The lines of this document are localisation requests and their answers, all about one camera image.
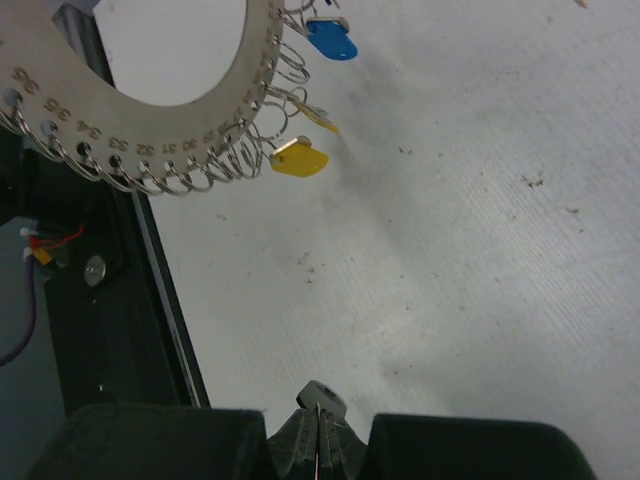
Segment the steel key organiser ring disc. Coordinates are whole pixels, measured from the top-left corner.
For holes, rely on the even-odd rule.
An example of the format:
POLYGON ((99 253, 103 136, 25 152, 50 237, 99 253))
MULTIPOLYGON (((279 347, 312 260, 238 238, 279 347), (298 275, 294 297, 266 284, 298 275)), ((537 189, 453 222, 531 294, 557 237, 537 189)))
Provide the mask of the steel key organiser ring disc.
POLYGON ((1 124, 46 158, 123 192, 182 196, 257 177, 261 111, 303 83, 288 1, 104 1, 113 73, 94 72, 40 1, 1 5, 1 124))

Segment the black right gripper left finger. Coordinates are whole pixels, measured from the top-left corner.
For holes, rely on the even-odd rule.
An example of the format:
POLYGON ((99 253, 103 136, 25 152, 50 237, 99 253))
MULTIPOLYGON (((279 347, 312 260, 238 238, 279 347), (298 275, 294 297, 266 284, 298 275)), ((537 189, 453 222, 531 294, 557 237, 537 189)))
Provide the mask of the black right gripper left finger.
POLYGON ((279 468, 255 410, 94 404, 72 414, 28 479, 313 479, 279 468))

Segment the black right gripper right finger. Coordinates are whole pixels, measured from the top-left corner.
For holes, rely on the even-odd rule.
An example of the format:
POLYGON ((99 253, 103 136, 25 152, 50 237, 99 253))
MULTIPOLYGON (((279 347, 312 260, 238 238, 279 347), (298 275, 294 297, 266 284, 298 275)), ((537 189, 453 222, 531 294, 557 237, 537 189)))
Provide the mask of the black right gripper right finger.
POLYGON ((379 414, 366 444, 320 410, 321 479, 594 479, 571 438, 535 422, 379 414))

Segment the key with black tag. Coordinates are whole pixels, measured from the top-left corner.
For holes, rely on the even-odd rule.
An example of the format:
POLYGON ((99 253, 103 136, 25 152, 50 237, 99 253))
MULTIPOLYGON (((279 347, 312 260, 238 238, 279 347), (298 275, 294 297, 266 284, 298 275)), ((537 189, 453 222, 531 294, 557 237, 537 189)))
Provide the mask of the key with black tag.
POLYGON ((317 380, 309 381, 296 396, 297 404, 306 410, 319 409, 345 418, 347 405, 334 390, 317 380))

